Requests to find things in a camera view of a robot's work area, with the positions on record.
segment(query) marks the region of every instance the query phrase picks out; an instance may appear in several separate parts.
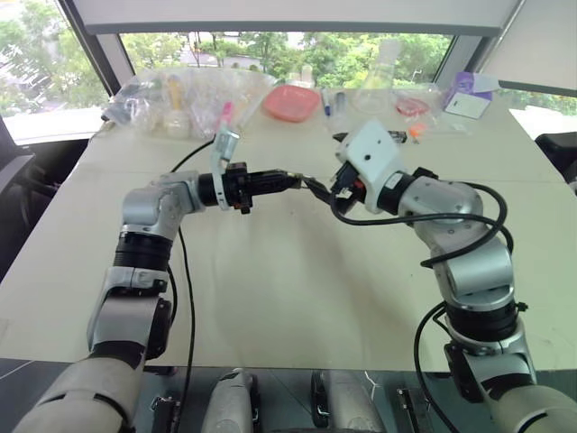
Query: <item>plastic packaging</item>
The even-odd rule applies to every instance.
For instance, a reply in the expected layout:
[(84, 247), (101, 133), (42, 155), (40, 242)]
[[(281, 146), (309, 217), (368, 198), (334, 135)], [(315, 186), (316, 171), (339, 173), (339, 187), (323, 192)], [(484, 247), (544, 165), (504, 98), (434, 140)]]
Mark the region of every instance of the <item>plastic packaging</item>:
[(234, 107), (232, 127), (242, 129), (274, 82), (241, 69), (146, 70), (120, 89), (103, 115), (140, 134), (205, 140), (215, 134), (226, 103)]
[(353, 105), (363, 113), (377, 115), (385, 110), (389, 90), (393, 87), (395, 62), (400, 53), (400, 42), (386, 39), (380, 43), (379, 57), (369, 69), (362, 87), (353, 98)]
[(460, 121), (443, 113), (443, 92), (434, 83), (415, 84), (393, 91), (397, 112), (408, 124), (413, 139), (432, 134), (467, 134)]

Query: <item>metal bracket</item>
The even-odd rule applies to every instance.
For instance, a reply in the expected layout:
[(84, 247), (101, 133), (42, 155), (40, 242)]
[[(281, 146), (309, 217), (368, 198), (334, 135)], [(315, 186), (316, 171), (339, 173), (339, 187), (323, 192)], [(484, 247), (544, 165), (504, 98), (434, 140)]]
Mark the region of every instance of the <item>metal bracket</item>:
[(226, 164), (228, 164), (233, 157), (234, 149), (236, 148), (239, 138), (239, 134), (231, 131), (225, 126), (221, 126), (221, 129), (218, 131), (215, 138), (213, 151), (210, 154), (210, 171), (213, 175), (216, 201), (222, 210), (230, 209), (224, 194), (223, 174), (226, 169)]
[(429, 402), (419, 389), (398, 389), (398, 401), (407, 413), (408, 423), (413, 433), (433, 433), (428, 418)]

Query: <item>gray floor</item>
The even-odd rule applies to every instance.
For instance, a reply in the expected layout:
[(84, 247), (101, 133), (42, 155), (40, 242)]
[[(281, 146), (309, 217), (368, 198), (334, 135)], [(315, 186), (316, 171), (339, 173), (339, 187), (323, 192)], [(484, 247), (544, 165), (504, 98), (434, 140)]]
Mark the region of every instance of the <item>gray floor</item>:
[[(40, 398), (47, 386), (66, 367), (65, 364), (28, 364), (15, 373), (2, 378), (23, 361), (0, 359), (0, 431), (11, 431), (18, 420)], [(229, 369), (198, 368), (192, 375), (188, 403), (185, 409), (181, 433), (198, 433), (210, 392), (218, 379)], [(251, 370), (258, 376), (261, 391), (261, 419), (263, 431), (281, 428), (313, 428), (310, 417), (310, 374), (308, 370)], [(358, 378), (367, 391), (371, 384), (363, 372)], [(374, 393), (374, 402), (389, 433), (408, 433), (407, 414), (400, 407), (397, 389), (417, 388), (413, 373), (370, 372), (370, 377), (379, 387)], [(139, 401), (136, 428), (139, 433), (151, 431), (153, 412), (152, 400), (167, 392), (179, 393), (182, 388), (184, 369), (172, 377), (146, 374)], [(575, 371), (539, 373), (539, 382), (553, 386), (577, 399), (577, 373)], [(447, 415), (462, 433), (496, 432), (490, 415), (482, 405), (467, 403), (458, 395), (451, 379), (429, 376), (431, 391), (446, 409)], [(447, 431), (432, 412), (424, 412), (426, 421), (435, 433)]]

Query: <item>tree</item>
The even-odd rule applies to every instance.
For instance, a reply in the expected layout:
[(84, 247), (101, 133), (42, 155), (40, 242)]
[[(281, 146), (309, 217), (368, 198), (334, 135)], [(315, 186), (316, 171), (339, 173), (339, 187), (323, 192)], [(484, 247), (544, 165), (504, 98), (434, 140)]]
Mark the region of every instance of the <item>tree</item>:
[(180, 53), (187, 43), (179, 33), (127, 33), (123, 43), (136, 72), (143, 69), (186, 66)]
[(200, 68), (200, 32), (190, 32), (187, 34), (188, 38), (188, 47), (190, 48), (190, 52), (192, 53), (192, 57), (195, 58), (197, 62), (197, 68)]
[(72, 32), (63, 32), (59, 36), (61, 61), (57, 62), (52, 77), (54, 85), (68, 106), (102, 106), (108, 97), (100, 79), (96, 76), (85, 53), (78, 46)]
[(42, 104), (97, 106), (105, 89), (76, 36), (52, 3), (28, 1), (18, 20), (0, 23), (0, 49), (14, 83), (0, 82), (2, 115), (37, 112)]
[(247, 44), (247, 53), (261, 59), (262, 71), (268, 72), (287, 50), (285, 32), (243, 32), (241, 41)]

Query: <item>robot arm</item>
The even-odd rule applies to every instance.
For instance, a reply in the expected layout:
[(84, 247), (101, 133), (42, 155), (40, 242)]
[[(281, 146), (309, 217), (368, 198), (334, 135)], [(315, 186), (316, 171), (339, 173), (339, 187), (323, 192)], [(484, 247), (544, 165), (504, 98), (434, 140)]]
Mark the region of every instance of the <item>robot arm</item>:
[(248, 173), (244, 163), (229, 164), (219, 179), (216, 187), (211, 173), (170, 173), (126, 196), (114, 263), (87, 329), (90, 353), (57, 378), (16, 433), (133, 431), (144, 364), (168, 342), (171, 304), (163, 295), (184, 215), (222, 207), (219, 192), (227, 206), (248, 213), (253, 196), (300, 186), (298, 175)]
[[(412, 225), (432, 257), (461, 250), (489, 231), (482, 222), (465, 219), (465, 214), (482, 215), (481, 197), (474, 188), (442, 182), (426, 170), (407, 174), (396, 144), (376, 121), (345, 137), (336, 155), (344, 166), (337, 173), (333, 198), (349, 189), (375, 214), (463, 214), (463, 219)], [(574, 431), (577, 403), (536, 384), (517, 316), (508, 248), (492, 237), (472, 251), (433, 263), (451, 337), (444, 350), (461, 395), (487, 403), (503, 432)]]

